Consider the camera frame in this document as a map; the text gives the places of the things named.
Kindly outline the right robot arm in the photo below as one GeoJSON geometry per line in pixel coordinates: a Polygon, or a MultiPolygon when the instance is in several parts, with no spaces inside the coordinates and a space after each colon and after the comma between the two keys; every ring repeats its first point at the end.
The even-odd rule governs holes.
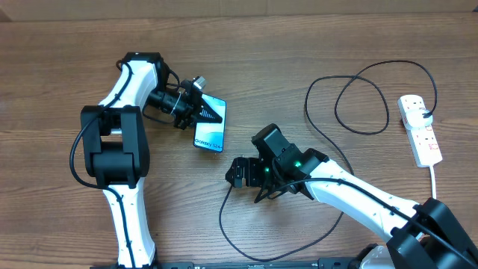
{"type": "Polygon", "coordinates": [[[430,197],[424,203],[384,192],[347,172],[327,155],[301,152],[273,123],[252,136],[258,157],[237,157],[225,175],[233,188],[258,188],[260,202],[290,192],[330,205],[371,232],[371,244],[351,268],[476,268],[477,247],[452,211],[430,197]]]}

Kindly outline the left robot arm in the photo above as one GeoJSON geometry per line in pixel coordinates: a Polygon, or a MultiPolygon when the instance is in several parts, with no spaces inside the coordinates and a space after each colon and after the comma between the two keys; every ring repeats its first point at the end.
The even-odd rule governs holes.
{"type": "Polygon", "coordinates": [[[119,248],[114,268],[159,268],[144,199],[150,166],[144,111],[152,107],[170,115],[177,129],[194,127],[195,147],[222,152],[227,103],[205,94],[202,76],[170,83],[175,73],[158,52],[129,52],[117,68],[121,75],[108,96],[83,107],[70,152],[83,146],[86,171],[96,180],[92,186],[107,198],[119,248]]]}

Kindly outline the Samsung Galaxy smartphone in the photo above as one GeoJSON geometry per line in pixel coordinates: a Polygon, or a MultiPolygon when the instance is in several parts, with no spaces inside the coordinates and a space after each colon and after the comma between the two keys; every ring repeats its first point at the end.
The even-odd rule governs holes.
{"type": "Polygon", "coordinates": [[[193,145],[214,152],[222,152],[226,121],[226,101],[203,94],[202,102],[208,103],[223,118],[223,122],[197,123],[193,145]]]}

